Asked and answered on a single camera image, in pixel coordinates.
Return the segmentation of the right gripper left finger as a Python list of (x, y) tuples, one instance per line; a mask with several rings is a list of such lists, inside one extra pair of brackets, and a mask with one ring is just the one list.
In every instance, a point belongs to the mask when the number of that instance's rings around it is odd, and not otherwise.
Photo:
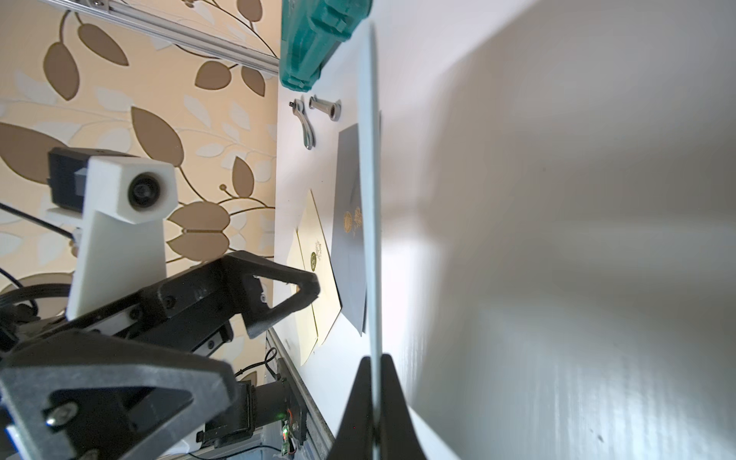
[(365, 356), (358, 366), (356, 379), (327, 459), (372, 459), (373, 435), (371, 358)]

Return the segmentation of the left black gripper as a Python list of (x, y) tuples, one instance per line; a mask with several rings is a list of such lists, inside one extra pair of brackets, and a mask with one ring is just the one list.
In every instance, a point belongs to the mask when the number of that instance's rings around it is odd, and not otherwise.
[(311, 271), (247, 251), (21, 341), (1, 364), (24, 459), (155, 459), (238, 398), (208, 343), (237, 314), (251, 339), (308, 308)]

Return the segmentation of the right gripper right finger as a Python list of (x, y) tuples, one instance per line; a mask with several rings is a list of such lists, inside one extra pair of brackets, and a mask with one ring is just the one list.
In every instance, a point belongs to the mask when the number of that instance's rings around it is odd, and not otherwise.
[(381, 356), (381, 419), (379, 452), (381, 459), (426, 460), (411, 421), (404, 391), (389, 354)]

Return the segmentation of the dark grey envelope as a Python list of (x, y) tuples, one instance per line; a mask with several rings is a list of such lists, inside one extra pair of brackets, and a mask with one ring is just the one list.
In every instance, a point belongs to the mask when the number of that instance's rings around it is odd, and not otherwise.
[(333, 205), (332, 265), (342, 314), (364, 333), (366, 311), (365, 253), (360, 195), (358, 126), (339, 132)]

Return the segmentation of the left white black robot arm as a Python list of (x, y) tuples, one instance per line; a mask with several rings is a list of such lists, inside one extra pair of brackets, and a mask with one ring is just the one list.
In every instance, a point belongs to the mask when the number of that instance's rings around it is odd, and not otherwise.
[(246, 251), (77, 319), (1, 328), (1, 417), (24, 459), (153, 459), (188, 435), (223, 446), (256, 427), (253, 384), (214, 354), (307, 308), (315, 274)]

